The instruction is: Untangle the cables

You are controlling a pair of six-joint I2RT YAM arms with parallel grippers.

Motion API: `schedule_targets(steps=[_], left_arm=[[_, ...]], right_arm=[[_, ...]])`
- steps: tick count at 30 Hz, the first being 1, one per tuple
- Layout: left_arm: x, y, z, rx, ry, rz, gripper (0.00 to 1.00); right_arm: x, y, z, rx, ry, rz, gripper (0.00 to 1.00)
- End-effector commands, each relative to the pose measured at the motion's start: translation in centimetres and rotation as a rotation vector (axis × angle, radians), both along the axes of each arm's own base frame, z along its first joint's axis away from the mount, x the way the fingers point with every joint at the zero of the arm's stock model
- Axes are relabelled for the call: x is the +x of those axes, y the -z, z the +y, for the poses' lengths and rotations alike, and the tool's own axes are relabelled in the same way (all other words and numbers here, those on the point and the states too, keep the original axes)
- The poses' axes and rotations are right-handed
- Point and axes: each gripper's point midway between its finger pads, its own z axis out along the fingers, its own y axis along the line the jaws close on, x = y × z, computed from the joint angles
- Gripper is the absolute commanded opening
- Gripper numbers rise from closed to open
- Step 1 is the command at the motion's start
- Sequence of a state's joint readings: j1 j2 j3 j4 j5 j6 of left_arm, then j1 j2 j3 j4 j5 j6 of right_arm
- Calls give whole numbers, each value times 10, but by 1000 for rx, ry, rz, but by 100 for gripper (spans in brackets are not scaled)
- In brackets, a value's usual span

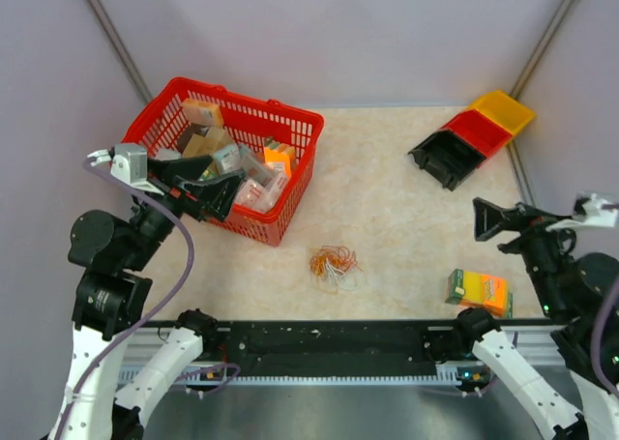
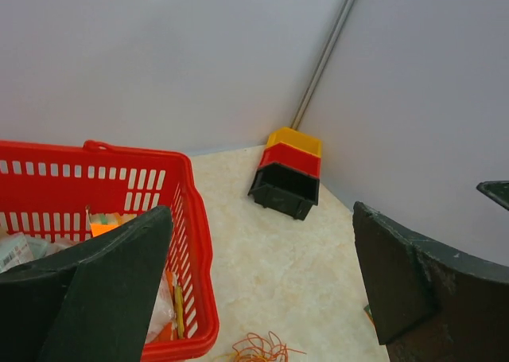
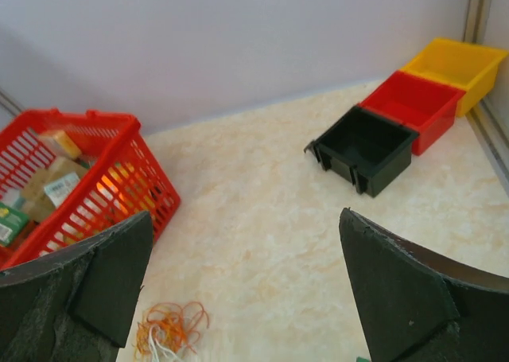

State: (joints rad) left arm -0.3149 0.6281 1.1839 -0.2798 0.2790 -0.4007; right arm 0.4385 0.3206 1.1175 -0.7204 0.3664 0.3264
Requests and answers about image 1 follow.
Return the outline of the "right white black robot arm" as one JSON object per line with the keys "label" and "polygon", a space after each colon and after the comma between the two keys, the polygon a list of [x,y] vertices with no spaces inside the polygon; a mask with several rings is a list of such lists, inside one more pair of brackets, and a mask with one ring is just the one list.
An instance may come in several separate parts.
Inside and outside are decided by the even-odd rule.
{"label": "right white black robot arm", "polygon": [[550,337],[579,392],[582,405],[565,400],[519,353],[491,314],[467,308],[456,318],[454,351],[476,358],[504,384],[544,439],[615,439],[618,436],[618,261],[601,252],[572,255],[583,228],[615,228],[618,204],[597,193],[576,198],[560,216],[518,202],[499,207],[473,200],[474,238],[503,232],[516,238],[499,245],[522,257]]}

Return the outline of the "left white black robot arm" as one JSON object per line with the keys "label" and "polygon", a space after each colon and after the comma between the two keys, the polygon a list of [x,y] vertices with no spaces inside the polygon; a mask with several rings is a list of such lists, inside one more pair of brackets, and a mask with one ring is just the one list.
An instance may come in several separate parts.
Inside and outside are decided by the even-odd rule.
{"label": "left white black robot arm", "polygon": [[160,349],[126,385],[118,378],[133,334],[152,317],[144,307],[152,282],[142,272],[182,216],[225,220],[246,173],[237,169],[211,179],[208,156],[157,160],[137,144],[91,153],[85,167],[127,190],[132,216],[102,210],[81,215],[71,230],[69,261],[82,268],[75,291],[73,355],[53,439],[139,439],[177,382],[192,377],[191,364],[219,387],[239,374],[228,361],[218,321],[197,309],[182,312]]}

